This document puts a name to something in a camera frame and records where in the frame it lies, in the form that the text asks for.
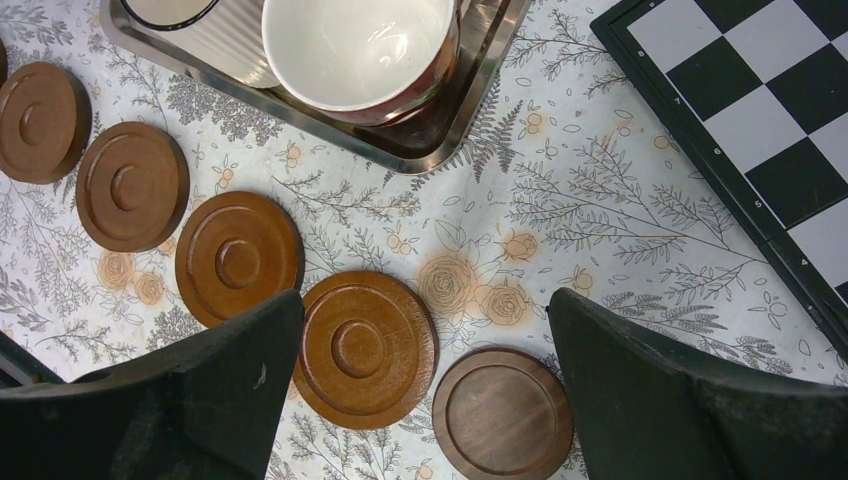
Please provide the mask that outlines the dark walnut round coaster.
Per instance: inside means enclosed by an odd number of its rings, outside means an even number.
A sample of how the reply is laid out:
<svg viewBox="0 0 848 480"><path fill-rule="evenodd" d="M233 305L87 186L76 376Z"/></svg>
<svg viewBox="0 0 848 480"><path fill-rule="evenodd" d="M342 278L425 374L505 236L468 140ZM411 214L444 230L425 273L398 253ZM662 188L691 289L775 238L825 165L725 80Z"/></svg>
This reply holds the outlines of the dark walnut round coaster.
<svg viewBox="0 0 848 480"><path fill-rule="evenodd" d="M516 350L482 349L455 362L436 389L432 413L438 445L467 479L548 479L573 444L561 382Z"/></svg>

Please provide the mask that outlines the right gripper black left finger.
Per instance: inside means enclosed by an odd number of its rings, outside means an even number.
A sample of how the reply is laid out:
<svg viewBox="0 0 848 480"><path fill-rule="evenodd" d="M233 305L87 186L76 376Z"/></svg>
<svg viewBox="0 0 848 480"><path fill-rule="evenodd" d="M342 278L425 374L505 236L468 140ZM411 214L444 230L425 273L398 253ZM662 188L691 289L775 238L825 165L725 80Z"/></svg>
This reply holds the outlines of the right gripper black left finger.
<svg viewBox="0 0 848 480"><path fill-rule="evenodd" d="M1 340L5 479L261 479L304 330L294 290L66 382Z"/></svg>

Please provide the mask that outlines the metal serving tray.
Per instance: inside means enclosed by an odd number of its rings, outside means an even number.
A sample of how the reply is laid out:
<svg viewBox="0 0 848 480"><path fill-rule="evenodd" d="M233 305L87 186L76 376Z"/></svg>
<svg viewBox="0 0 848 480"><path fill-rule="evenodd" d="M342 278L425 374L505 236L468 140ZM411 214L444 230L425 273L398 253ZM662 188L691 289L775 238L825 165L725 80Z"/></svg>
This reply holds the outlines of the metal serving tray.
<svg viewBox="0 0 848 480"><path fill-rule="evenodd" d="M281 86L248 86L145 27L120 1L103 1L100 11L106 35L120 47L390 171L420 174L440 166L459 149L492 95L498 69L530 5L528 1L462 2L460 50L453 77L418 111L376 127L330 119Z"/></svg>

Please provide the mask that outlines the brown wooden coaster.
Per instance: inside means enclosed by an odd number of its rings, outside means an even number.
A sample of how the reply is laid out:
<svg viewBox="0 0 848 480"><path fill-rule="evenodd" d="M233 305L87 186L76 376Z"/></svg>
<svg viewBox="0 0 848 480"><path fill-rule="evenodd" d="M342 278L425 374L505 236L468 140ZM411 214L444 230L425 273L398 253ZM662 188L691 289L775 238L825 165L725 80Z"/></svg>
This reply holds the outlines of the brown wooden coaster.
<svg viewBox="0 0 848 480"><path fill-rule="evenodd" d="M158 247L176 229L190 190L187 161L166 132L137 122L103 131L85 152L76 182L86 233L116 252Z"/></svg>
<svg viewBox="0 0 848 480"><path fill-rule="evenodd" d="M92 107L82 82L47 62L15 71L1 87L1 170L31 184L56 182L82 158Z"/></svg>
<svg viewBox="0 0 848 480"><path fill-rule="evenodd" d="M175 275L188 311L213 328L267 298L301 288L305 255L287 211L253 192L203 202L178 240Z"/></svg>
<svg viewBox="0 0 848 480"><path fill-rule="evenodd" d="M380 272L342 272L314 285L304 306L293 381L316 413L375 430L421 402L437 366L437 334L410 288Z"/></svg>

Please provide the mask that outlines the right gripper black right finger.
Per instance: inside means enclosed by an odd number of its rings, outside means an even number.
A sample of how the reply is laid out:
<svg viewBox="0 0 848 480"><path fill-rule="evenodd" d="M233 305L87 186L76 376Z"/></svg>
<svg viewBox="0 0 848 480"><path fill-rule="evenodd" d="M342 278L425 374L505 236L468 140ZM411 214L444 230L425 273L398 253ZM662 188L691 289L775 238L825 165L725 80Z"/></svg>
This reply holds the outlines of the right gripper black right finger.
<svg viewBox="0 0 848 480"><path fill-rule="evenodd" d="M547 308L592 479L843 479L847 391L733 363L562 288Z"/></svg>

